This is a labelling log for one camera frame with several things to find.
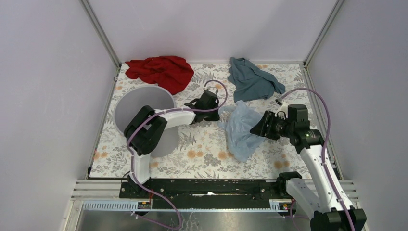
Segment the light blue plastic trash bag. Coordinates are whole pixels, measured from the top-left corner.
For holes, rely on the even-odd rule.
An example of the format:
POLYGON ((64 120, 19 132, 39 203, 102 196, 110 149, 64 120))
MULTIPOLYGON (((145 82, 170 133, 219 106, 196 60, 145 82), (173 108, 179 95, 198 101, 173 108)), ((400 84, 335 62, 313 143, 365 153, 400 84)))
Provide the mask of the light blue plastic trash bag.
POLYGON ((244 101, 235 105, 223 106, 219 115, 230 113, 225 121, 218 121, 219 128, 225 130, 229 152, 240 162, 246 162, 264 142, 265 138, 250 133, 261 120, 260 113, 248 107, 244 101))

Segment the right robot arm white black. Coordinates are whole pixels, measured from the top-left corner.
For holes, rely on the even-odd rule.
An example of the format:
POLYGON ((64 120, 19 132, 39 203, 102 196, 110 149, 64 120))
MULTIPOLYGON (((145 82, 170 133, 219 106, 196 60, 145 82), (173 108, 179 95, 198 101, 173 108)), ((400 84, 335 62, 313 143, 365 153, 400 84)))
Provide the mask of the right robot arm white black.
POLYGON ((361 231, 367 221, 346 195, 330 164, 326 144, 317 129, 311 129, 308 109, 303 104, 282 105, 278 112, 265 111, 250 130, 271 140, 288 138, 306 164, 316 191, 312 192, 297 172, 280 173, 276 192, 292 197, 310 219, 313 231, 361 231))

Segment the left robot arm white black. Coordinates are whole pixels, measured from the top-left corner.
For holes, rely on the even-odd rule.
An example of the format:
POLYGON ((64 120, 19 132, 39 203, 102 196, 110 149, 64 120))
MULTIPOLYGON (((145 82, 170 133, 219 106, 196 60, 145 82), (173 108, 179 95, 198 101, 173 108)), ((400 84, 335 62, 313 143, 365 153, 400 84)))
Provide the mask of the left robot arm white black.
POLYGON ((127 149, 131 153, 129 178, 133 181, 131 192, 138 198, 149 193, 147 181, 150 179, 149 162, 163 133, 169 128, 192 125, 202 121, 218 121, 218 110, 226 103, 219 102, 216 93, 205 90, 196 98, 181 107, 153 109, 144 106, 125 129, 127 149))

